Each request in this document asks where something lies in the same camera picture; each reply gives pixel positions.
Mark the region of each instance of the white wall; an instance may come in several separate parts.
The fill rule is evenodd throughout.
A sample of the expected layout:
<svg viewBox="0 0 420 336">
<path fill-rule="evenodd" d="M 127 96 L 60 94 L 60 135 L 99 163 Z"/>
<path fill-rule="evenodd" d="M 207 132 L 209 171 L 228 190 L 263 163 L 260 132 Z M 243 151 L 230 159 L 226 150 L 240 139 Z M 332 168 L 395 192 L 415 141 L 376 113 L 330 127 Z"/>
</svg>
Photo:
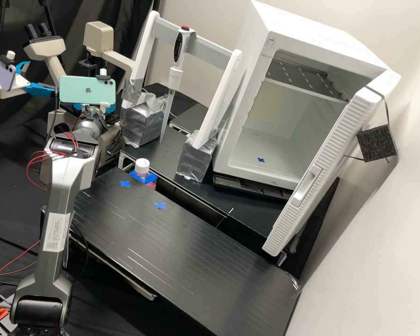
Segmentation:
<svg viewBox="0 0 420 336">
<path fill-rule="evenodd" d="M 420 77 L 414 87 L 398 164 L 309 277 L 287 336 L 420 335 Z"/>
<path fill-rule="evenodd" d="M 161 15 L 233 49 L 249 0 L 162 0 Z M 263 0 L 264 3 L 346 30 L 404 78 L 420 57 L 420 0 Z M 156 43 L 147 83 L 167 84 L 173 48 Z M 209 106 L 222 71 L 187 56 L 180 91 Z"/>
</svg>

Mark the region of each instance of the barcode label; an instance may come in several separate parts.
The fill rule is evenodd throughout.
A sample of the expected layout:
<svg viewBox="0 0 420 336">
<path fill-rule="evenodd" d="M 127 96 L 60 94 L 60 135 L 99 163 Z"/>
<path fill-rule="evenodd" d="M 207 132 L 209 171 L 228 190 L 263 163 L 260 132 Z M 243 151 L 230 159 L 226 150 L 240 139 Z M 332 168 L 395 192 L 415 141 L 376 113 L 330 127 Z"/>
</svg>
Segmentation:
<svg viewBox="0 0 420 336">
<path fill-rule="evenodd" d="M 49 213 L 47 230 L 43 242 L 43 250 L 47 252 L 62 252 L 69 233 L 70 213 Z"/>
</svg>

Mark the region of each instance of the foam sponge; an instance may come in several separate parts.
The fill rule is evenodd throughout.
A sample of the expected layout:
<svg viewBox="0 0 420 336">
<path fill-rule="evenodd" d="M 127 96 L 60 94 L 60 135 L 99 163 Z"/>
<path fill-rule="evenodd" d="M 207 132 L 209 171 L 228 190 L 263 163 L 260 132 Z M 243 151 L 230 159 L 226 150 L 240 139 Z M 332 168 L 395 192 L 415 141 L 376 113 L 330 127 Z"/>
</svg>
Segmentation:
<svg viewBox="0 0 420 336">
<path fill-rule="evenodd" d="M 357 134 L 357 139 L 365 162 L 397 155 L 389 125 L 362 131 Z"/>
</svg>

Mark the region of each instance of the fridge door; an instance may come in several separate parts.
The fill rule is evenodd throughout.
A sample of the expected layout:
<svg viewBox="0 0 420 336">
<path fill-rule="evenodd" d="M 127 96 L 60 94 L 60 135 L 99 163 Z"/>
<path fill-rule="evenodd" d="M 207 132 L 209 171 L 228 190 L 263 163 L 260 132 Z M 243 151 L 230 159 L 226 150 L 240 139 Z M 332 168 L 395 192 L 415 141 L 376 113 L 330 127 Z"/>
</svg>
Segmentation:
<svg viewBox="0 0 420 336">
<path fill-rule="evenodd" d="M 387 97 L 399 79 L 400 75 L 386 70 L 369 86 Z M 379 95 L 364 87 L 346 105 L 275 221 L 263 245 L 264 251 L 277 256 L 300 230 L 336 178 L 339 168 L 345 162 L 344 155 L 351 151 L 356 134 L 374 114 L 381 101 Z"/>
</svg>

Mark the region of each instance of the white bottle cap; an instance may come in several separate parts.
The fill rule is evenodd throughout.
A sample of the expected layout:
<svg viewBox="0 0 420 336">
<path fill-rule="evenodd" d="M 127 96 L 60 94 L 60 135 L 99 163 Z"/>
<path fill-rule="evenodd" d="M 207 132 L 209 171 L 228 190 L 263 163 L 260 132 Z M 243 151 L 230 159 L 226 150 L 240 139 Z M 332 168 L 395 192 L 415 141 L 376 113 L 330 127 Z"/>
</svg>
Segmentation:
<svg viewBox="0 0 420 336">
<path fill-rule="evenodd" d="M 6 58 L 14 60 L 14 57 L 15 57 L 15 52 L 13 52 L 12 50 L 8 50 L 8 52 L 6 53 Z"/>
<path fill-rule="evenodd" d="M 149 172 L 149 160 L 148 159 L 135 160 L 135 171 L 139 174 L 147 174 Z"/>
</svg>

